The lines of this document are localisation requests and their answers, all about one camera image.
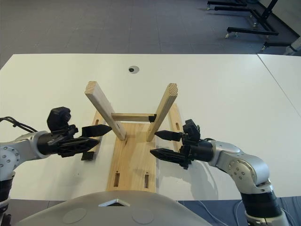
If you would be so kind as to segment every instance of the wooden leg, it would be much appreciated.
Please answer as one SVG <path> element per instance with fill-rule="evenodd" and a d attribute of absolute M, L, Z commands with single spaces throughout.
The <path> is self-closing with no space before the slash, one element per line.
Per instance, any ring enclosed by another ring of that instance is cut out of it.
<path fill-rule="evenodd" d="M 126 138 L 126 131 L 120 122 L 112 118 L 112 113 L 115 112 L 96 81 L 90 81 L 88 83 L 85 94 L 108 125 L 111 126 L 116 136 L 120 140 L 124 140 Z"/>
<path fill-rule="evenodd" d="M 167 115 L 170 107 L 174 103 L 174 100 L 176 99 L 177 96 L 178 96 L 177 84 L 170 83 L 165 90 L 165 93 L 161 99 L 159 107 L 157 108 L 156 111 L 157 117 L 155 121 L 150 124 L 149 132 L 146 137 L 147 141 L 151 141 L 154 138 L 155 132 L 158 131 L 159 127 L 161 126 L 163 120 L 165 119 L 165 116 Z"/>
<path fill-rule="evenodd" d="M 170 129 L 173 132 L 183 132 L 183 125 L 182 125 L 182 120 L 179 112 L 179 108 L 176 103 L 174 103 L 169 112 L 168 112 L 168 117 L 169 117 L 169 124 L 170 124 Z M 182 141 L 173 141 L 174 144 L 174 151 L 179 152 L 180 148 L 182 146 Z"/>

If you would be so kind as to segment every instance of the white table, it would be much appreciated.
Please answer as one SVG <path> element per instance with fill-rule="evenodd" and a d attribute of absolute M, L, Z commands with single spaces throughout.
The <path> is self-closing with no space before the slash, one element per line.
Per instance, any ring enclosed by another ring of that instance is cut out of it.
<path fill-rule="evenodd" d="M 258 56 L 301 117 L 301 56 Z"/>
<path fill-rule="evenodd" d="M 128 72 L 132 65 L 139 73 Z M 90 125 L 95 109 L 84 95 L 90 80 L 100 84 L 116 112 L 125 113 L 155 112 L 167 84 L 177 83 L 183 122 L 193 119 L 202 137 L 261 157 L 277 196 L 301 195 L 301 118 L 257 55 L 13 55 L 0 72 L 1 116 L 48 130 L 50 109 L 66 106 L 70 123 Z M 8 123 L 0 126 L 1 141 L 22 134 Z M 169 128 L 167 119 L 161 128 Z M 105 190 L 114 141 L 113 132 L 103 137 L 95 162 L 80 161 L 79 154 L 22 164 L 11 197 L 67 200 Z M 189 170 L 158 161 L 157 176 L 157 192 L 175 200 L 240 199 L 228 175 L 198 161 Z"/>

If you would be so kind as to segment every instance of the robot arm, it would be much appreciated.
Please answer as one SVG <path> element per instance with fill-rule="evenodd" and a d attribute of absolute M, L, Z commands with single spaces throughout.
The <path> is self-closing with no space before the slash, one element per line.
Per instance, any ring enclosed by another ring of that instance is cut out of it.
<path fill-rule="evenodd" d="M 0 217 L 8 208 L 9 191 L 15 176 L 14 169 L 21 163 L 44 159 L 51 154 L 69 157 L 87 152 L 99 143 L 99 140 L 90 137 L 100 137 L 111 130 L 111 127 L 106 125 L 83 127 L 82 135 L 74 138 L 73 135 L 78 129 L 75 125 L 68 125 L 70 118 L 70 109 L 54 108 L 47 119 L 51 132 L 30 132 L 11 142 L 0 143 Z M 17 121 L 13 123 L 14 126 L 21 125 Z"/>
<path fill-rule="evenodd" d="M 238 188 L 251 226 L 288 226 L 269 180 L 269 168 L 260 158 L 220 141 L 209 141 L 214 157 L 208 162 L 231 176 Z"/>
<path fill-rule="evenodd" d="M 183 126 L 184 133 L 159 131 L 162 139 L 180 141 L 180 152 L 160 148 L 150 152 L 157 158 L 180 164 L 187 169 L 191 161 L 206 161 L 212 167 L 230 175 L 242 197 L 246 219 L 251 226 L 289 226 L 285 213 L 276 202 L 273 186 L 269 181 L 269 168 L 260 158 L 244 153 L 238 147 L 200 139 L 199 127 L 192 120 Z"/>

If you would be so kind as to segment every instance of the black metal stand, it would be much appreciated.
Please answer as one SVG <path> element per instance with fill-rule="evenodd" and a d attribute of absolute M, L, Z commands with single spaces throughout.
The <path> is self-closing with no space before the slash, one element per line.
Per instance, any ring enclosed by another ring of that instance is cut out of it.
<path fill-rule="evenodd" d="M 264 51 L 267 47 L 271 47 L 271 46 L 281 46 L 281 47 L 288 47 L 290 46 L 291 43 L 289 42 L 265 42 L 263 44 L 263 47 L 261 49 L 261 51 Z"/>
<path fill-rule="evenodd" d="M 224 2 L 224 1 L 208 1 L 207 2 L 207 10 L 210 10 L 211 5 L 220 5 L 220 6 L 236 6 L 236 7 L 246 7 L 246 3 L 241 0 L 237 0 L 239 3 L 234 2 Z"/>
<path fill-rule="evenodd" d="M 277 3 L 278 0 L 272 0 L 272 2 L 269 4 L 269 6 L 264 10 L 263 14 L 260 15 L 260 13 L 256 9 L 251 8 L 236 8 L 236 7 L 215 7 L 215 10 L 224 10 L 224 11 L 242 11 L 242 12 L 250 12 L 250 17 L 254 17 L 256 19 L 256 22 L 253 24 L 253 27 L 256 27 L 258 24 L 260 24 L 264 30 L 256 30 L 256 29 L 247 29 L 247 28 L 239 28 L 239 27 L 228 27 L 227 28 L 227 34 L 225 38 L 229 37 L 229 34 L 231 32 L 235 32 L 235 35 L 237 33 L 250 33 L 250 34 L 263 34 L 263 35 L 279 35 L 279 33 L 267 22 L 267 18 L 272 13 L 272 9 Z"/>

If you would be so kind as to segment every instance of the white wall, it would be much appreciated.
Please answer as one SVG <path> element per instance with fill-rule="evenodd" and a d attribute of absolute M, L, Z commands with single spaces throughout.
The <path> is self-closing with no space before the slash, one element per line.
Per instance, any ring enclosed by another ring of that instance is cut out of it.
<path fill-rule="evenodd" d="M 271 0 L 260 0 L 267 7 Z M 273 13 L 301 35 L 301 0 L 278 0 Z"/>

